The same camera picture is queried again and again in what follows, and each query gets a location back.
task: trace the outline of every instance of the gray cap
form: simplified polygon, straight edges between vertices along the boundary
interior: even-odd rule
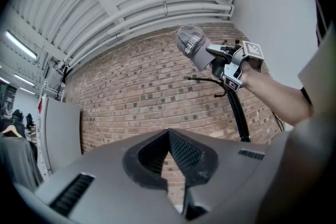
[[[206,50],[212,42],[202,29],[193,25],[184,25],[177,30],[177,46],[179,50],[192,60],[199,71],[202,71],[216,57]]]

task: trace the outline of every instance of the ceiling light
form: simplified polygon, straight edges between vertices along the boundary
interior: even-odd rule
[[[26,90],[26,89],[24,89],[24,88],[21,88],[21,87],[20,87],[20,89],[21,89],[21,90],[24,90],[24,91],[26,91],[26,92],[29,92],[29,93],[31,93],[31,94],[33,94],[33,95],[35,95],[33,92],[28,91],[28,90]]]
[[[32,50],[30,50],[26,45],[22,44],[21,41],[19,41],[16,37],[13,36],[11,32],[6,31],[5,36],[13,42],[17,47],[19,47],[21,50],[23,50],[25,53],[27,53],[30,57],[36,60],[37,54],[34,53]]]
[[[15,77],[15,78],[18,78],[18,79],[21,79],[23,82],[25,82],[25,83],[27,83],[27,84],[29,84],[29,85],[31,85],[31,86],[35,86],[35,84],[33,84],[32,82],[30,82],[30,81],[28,81],[28,80],[26,80],[26,79],[24,79],[24,78],[21,78],[21,77],[18,76],[17,74],[15,74],[14,77]]]
[[[7,84],[9,84],[9,81],[7,81],[7,80],[3,79],[2,77],[0,77],[0,80],[2,80],[4,83],[7,83]]]

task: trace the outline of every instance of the black vent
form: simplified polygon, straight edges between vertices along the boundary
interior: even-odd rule
[[[253,152],[253,151],[248,151],[248,150],[240,150],[238,152],[238,154],[252,158],[252,159],[258,159],[258,160],[262,160],[265,156],[264,153],[261,152]]]
[[[89,175],[78,175],[74,181],[56,198],[51,208],[63,216],[67,216],[84,192],[88,189],[94,177]]]

